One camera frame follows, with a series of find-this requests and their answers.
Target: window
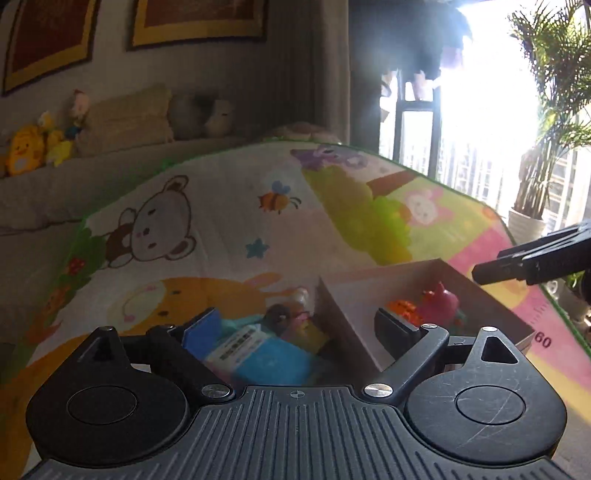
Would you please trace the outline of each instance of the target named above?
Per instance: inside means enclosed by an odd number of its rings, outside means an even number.
[[[526,8],[535,0],[524,0]],[[519,188],[519,164],[535,141],[537,95],[519,45],[509,36],[507,16],[520,4],[495,0],[463,7],[473,42],[467,40],[464,66],[443,72],[441,144],[437,181],[487,203],[508,215]],[[381,99],[381,155],[392,158],[395,107],[392,96]],[[405,86],[405,99],[413,90]],[[427,174],[431,143],[431,112],[404,112],[400,163]],[[569,152],[558,160],[552,176],[544,218],[547,232],[591,218],[591,150]]]

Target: cartoon bear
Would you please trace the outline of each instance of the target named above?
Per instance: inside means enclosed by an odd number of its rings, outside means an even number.
[[[121,213],[119,226],[106,241],[108,267],[123,267],[132,259],[180,260],[193,252],[191,206],[183,193],[188,182],[185,175],[175,176],[139,212],[127,208]]]

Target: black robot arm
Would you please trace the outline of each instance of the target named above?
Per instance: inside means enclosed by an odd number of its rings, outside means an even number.
[[[536,285],[580,271],[581,295],[591,303],[591,220],[501,250],[496,260],[476,265],[472,278],[480,285],[513,278]]]

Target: palm plant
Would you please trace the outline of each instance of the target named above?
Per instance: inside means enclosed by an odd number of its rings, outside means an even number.
[[[556,160],[565,151],[591,145],[591,31],[575,17],[582,0],[553,8],[544,0],[531,12],[509,16],[538,93],[538,135],[522,158],[513,207],[542,220]]]

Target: cartoon bee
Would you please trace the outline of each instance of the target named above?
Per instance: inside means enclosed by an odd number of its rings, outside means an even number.
[[[264,212],[277,212],[281,214],[290,203],[298,209],[301,205],[301,200],[298,197],[288,197],[291,187],[283,185],[279,180],[276,180],[271,185],[271,191],[259,197]]]

